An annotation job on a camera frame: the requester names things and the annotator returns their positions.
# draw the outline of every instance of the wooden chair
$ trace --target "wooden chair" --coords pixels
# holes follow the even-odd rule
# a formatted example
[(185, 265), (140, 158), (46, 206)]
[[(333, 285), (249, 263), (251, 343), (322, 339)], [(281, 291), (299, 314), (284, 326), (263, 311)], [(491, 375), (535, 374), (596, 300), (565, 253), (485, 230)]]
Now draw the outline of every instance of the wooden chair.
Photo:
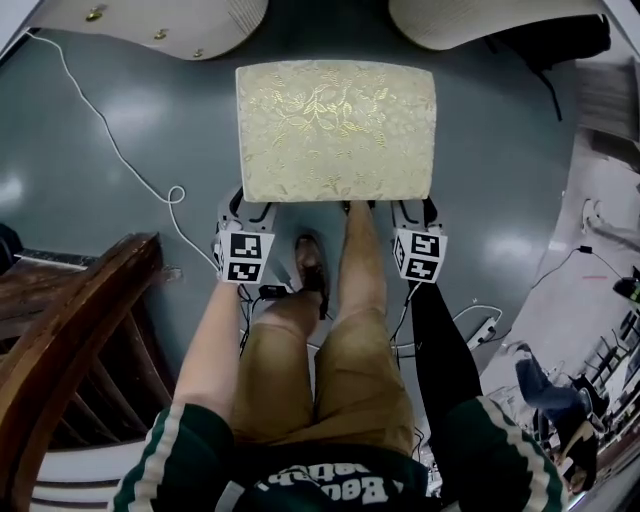
[(19, 336), (0, 360), (2, 510), (29, 509), (50, 446), (140, 440), (173, 392), (140, 300), (162, 268), (157, 235), (129, 235), (84, 271), (26, 267), (0, 276), (0, 349)]

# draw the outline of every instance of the khaki shorts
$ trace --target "khaki shorts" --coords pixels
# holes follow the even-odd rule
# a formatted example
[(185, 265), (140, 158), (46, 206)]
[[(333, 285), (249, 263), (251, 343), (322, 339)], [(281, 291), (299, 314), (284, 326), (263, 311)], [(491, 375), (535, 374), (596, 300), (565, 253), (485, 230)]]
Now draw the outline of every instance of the khaki shorts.
[(411, 453), (413, 409), (381, 313), (345, 319), (329, 334), (315, 365), (314, 403), (306, 340), (280, 327), (252, 327), (240, 360), (236, 442), (350, 443)]

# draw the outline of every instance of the cushion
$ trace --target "cushion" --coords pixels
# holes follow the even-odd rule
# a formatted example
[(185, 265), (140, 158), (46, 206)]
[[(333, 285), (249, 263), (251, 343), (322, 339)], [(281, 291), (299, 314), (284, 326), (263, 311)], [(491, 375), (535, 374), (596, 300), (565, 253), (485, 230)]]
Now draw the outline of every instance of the cushion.
[(424, 199), (433, 168), (431, 73), (376, 62), (271, 62), (236, 71), (244, 197)]

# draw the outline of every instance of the shoe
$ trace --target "shoe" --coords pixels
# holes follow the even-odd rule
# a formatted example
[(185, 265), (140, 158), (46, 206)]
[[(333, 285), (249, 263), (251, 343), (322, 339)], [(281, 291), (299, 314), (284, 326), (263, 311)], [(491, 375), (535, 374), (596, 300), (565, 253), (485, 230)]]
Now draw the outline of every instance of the shoe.
[(313, 235), (298, 237), (295, 248), (296, 269), (303, 290), (320, 292), (320, 320), (324, 320), (329, 306), (329, 279), (320, 246)]
[(593, 199), (586, 199), (582, 206), (582, 226), (581, 231), (584, 235), (587, 234), (588, 225), (593, 222), (594, 219), (602, 220), (602, 201)]

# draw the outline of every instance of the white stripe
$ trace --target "white stripe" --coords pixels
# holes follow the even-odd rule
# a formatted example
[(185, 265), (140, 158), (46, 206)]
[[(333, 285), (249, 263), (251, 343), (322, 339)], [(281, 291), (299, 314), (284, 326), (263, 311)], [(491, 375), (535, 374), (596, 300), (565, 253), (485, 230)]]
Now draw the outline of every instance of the white stripe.
[(129, 504), (130, 512), (153, 510), (151, 500), (158, 496), (158, 486), (164, 477), (164, 465), (171, 455), (173, 445), (178, 438), (180, 420), (184, 413), (184, 404), (173, 404), (164, 421), (164, 430), (156, 447), (156, 451), (147, 458), (142, 478), (133, 486), (135, 499)]
[[(482, 407), (486, 411), (491, 422), (498, 428), (504, 430), (507, 434), (507, 443), (514, 446), (518, 453), (527, 459), (527, 469), (533, 473), (529, 489), (531, 495), (529, 501), (525, 505), (523, 512), (540, 512), (542, 511), (549, 501), (549, 494), (547, 493), (547, 487), (551, 480), (550, 475), (545, 471), (545, 457), (538, 455), (533, 445), (525, 441), (522, 437), (522, 430), (519, 427), (509, 425), (505, 419), (502, 410), (486, 397), (478, 397), (478, 401), (482, 404)], [(562, 489), (562, 508), (566, 510), (568, 503), (568, 496), (564, 489)]]
[[(158, 424), (158, 418), (160, 418), (160, 414), (158, 414), (156, 416), (156, 419), (153, 421), (153, 426), (149, 429), (149, 431), (147, 432), (147, 435), (144, 438), (144, 448), (146, 448), (148, 446), (148, 444), (151, 442), (153, 429)], [(125, 479), (125, 477), (127, 476), (128, 473), (129, 472), (127, 471), (125, 473), (125, 475), (122, 478), (120, 478), (120, 481), (118, 482), (118, 487), (116, 488), (116, 493), (115, 493), (114, 497), (117, 496), (118, 494), (120, 494), (120, 491), (122, 490), (122, 483), (124, 482), (124, 479)], [(107, 512), (113, 512), (114, 509), (115, 509), (115, 504), (113, 503), (113, 499), (112, 499), (111, 501), (109, 501), (109, 505), (107, 505)]]

